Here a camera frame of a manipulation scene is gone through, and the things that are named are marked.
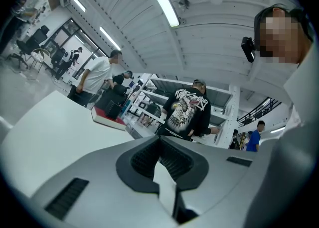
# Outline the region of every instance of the black box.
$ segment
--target black box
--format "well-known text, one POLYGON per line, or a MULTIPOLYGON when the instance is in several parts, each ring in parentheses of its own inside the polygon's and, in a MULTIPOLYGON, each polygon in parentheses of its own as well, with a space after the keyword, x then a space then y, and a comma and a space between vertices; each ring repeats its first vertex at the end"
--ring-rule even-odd
POLYGON ((122 110, 121 106, 115 104, 114 101, 110 101, 109 104, 106 106, 104 113, 107 117, 113 120, 116 120, 121 110, 122 110))

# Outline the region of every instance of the black pants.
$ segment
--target black pants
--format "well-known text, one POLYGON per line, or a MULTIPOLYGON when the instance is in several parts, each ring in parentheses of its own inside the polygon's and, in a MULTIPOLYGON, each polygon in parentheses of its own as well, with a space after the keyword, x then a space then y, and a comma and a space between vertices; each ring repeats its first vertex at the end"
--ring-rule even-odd
POLYGON ((92 98, 93 94, 82 91, 80 93, 76 92, 76 86, 72 86, 68 98, 77 104, 86 107, 89 100, 92 98))
POLYGON ((66 62, 62 61, 59 69, 56 72, 55 78, 57 80, 59 80, 63 76, 63 74, 70 68, 70 66, 71 66, 70 63, 66 63, 66 62))
POLYGON ((4 51, 5 47, 8 45, 9 41, 14 36, 15 32, 18 28, 23 25, 24 22, 15 16, 11 19, 10 23, 7 25, 5 30, 3 31, 2 38, 0 40, 0 54, 4 51))

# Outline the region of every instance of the shelving unit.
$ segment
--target shelving unit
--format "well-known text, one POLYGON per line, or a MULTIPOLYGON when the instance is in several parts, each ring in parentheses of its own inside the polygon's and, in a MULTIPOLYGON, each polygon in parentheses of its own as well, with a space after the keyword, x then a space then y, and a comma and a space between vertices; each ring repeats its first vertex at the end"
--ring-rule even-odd
MULTIPOLYGON (((192 86, 191 82, 183 82, 178 80, 170 80, 170 79, 162 79, 155 78, 153 75, 149 76, 148 79, 143 83, 140 90, 137 92, 134 100, 132 100, 132 104, 128 106, 128 108, 123 113, 125 113, 131 108, 135 107, 160 123, 164 123, 163 119, 152 115, 147 112, 145 109, 139 107, 134 104, 136 98, 143 94, 147 96, 152 102, 163 106, 168 100, 168 96, 156 94, 154 92, 147 91, 145 86, 151 80, 151 82, 155 85, 155 87, 163 91, 165 93, 173 93, 175 90, 179 88, 187 88, 192 86)), ((219 89, 215 87, 206 86, 207 98, 209 99, 212 105, 212 111, 210 116, 210 124, 213 126, 217 126, 221 128, 218 138, 215 142, 215 145, 218 147, 227 148, 229 146, 229 142, 231 141, 231 137, 234 129, 237 127, 237 114, 239 107, 239 88, 237 86, 230 86, 229 90, 219 89), (223 109, 223 114, 220 112, 214 111, 214 108, 223 109)))

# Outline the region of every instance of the black graphic t-shirt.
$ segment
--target black graphic t-shirt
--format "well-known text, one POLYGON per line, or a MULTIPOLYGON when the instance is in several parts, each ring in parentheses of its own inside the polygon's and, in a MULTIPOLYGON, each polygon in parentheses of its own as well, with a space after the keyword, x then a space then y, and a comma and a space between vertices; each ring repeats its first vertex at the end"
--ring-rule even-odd
POLYGON ((196 88, 176 90, 163 108, 167 111, 167 117, 159 135, 190 140, 188 134, 192 129, 198 134, 203 133, 209 126, 210 102, 196 88))

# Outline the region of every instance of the white ceiling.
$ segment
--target white ceiling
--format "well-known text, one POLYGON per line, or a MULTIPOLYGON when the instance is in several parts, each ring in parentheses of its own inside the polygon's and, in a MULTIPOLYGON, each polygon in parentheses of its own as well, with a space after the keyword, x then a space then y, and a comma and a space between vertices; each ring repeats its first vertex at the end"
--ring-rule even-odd
POLYGON ((86 12, 72 1, 68 6, 75 20, 110 53, 114 47, 99 31, 102 26, 123 48, 123 66, 133 72, 201 78, 223 89, 233 83, 260 98, 290 101, 283 84, 295 67, 264 61, 252 66, 240 44, 244 36, 254 37, 254 17, 260 10, 275 3, 293 8, 296 0, 223 0, 220 5, 189 0, 186 11, 178 7, 180 0, 171 0, 182 21, 175 28, 169 27, 156 0, 80 1, 86 12))

